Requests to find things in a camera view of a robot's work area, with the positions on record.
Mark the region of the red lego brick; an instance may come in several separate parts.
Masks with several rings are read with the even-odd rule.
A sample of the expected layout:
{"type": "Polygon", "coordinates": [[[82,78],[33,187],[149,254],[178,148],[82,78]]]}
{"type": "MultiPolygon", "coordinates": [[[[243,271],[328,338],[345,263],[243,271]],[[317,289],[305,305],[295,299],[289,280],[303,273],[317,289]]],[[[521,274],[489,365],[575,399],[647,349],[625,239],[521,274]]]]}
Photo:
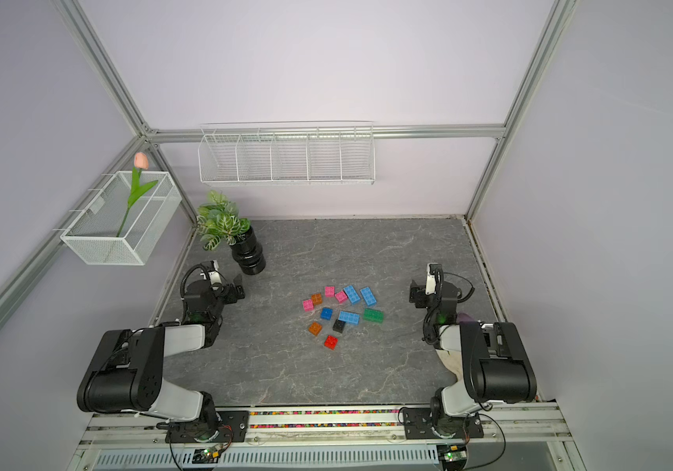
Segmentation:
{"type": "Polygon", "coordinates": [[[330,349],[331,351],[334,351],[336,349],[337,345],[338,345],[338,338],[337,337],[334,337],[334,336],[331,336],[331,335],[328,335],[328,337],[326,337],[326,341],[324,342],[324,346],[327,349],[330,349]]]}

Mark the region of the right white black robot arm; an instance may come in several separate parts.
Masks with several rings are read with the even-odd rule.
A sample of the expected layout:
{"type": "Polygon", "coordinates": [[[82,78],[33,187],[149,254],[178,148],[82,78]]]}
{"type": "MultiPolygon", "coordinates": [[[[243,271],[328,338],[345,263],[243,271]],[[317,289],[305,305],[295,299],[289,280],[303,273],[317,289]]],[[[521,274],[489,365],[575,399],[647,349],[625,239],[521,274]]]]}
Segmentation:
{"type": "Polygon", "coordinates": [[[538,385],[517,327],[459,312],[475,287],[462,292],[448,276],[442,265],[428,264],[426,283],[410,284],[409,301],[426,311],[423,341],[456,378],[432,397],[431,430],[442,438],[468,438],[475,420],[494,402],[532,402],[538,385]]]}

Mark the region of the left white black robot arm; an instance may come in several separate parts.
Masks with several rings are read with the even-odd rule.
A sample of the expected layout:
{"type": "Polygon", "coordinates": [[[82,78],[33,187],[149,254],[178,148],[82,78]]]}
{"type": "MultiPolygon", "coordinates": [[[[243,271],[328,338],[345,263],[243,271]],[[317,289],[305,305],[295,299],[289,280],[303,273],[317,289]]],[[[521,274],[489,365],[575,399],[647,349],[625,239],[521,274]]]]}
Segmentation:
{"type": "Polygon", "coordinates": [[[234,425],[222,418],[212,396],[165,379],[164,363],[216,343],[224,308],[245,298],[242,276],[227,279],[216,261],[196,264],[181,279],[179,295],[181,319],[103,335],[77,389],[77,406],[160,419],[169,444],[231,443],[234,425]]]}

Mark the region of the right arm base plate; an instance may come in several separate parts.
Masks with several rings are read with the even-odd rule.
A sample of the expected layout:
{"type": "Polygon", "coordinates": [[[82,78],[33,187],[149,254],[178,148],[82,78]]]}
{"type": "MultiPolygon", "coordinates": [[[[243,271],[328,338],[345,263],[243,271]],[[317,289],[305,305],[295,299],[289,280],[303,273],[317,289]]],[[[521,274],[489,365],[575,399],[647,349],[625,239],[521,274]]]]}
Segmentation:
{"type": "Polygon", "coordinates": [[[409,440],[451,440],[482,439],[484,431],[480,416],[452,417],[430,407],[399,408],[397,420],[403,427],[405,438],[409,440]]]}

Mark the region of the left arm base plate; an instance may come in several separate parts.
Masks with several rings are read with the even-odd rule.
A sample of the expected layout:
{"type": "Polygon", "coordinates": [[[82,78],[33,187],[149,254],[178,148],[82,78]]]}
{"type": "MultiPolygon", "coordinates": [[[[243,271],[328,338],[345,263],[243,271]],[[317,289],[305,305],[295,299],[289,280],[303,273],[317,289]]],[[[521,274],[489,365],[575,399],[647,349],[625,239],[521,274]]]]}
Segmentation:
{"type": "Polygon", "coordinates": [[[229,409],[217,411],[211,424],[197,419],[192,422],[159,423],[156,428],[166,432],[165,442],[170,445],[234,444],[245,440],[249,419],[249,411],[229,409]]]}

